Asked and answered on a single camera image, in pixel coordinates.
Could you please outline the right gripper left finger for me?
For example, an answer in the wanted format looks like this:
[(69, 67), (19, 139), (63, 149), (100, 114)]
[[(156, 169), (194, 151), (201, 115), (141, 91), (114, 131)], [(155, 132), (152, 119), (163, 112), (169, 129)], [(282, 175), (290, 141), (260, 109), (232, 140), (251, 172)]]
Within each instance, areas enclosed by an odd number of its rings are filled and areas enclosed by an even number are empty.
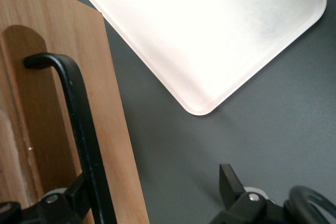
[(23, 223), (83, 223), (91, 206), (83, 175), (63, 192), (51, 191), (22, 211)]

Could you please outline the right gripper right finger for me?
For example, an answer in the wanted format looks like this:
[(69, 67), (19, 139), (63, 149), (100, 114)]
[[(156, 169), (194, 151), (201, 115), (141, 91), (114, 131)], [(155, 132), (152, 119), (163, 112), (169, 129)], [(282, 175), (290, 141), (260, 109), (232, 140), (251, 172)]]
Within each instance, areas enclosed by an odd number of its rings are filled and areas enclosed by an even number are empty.
[(258, 192), (247, 191), (229, 164), (219, 166), (219, 192), (225, 209), (212, 223), (286, 223), (283, 208)]

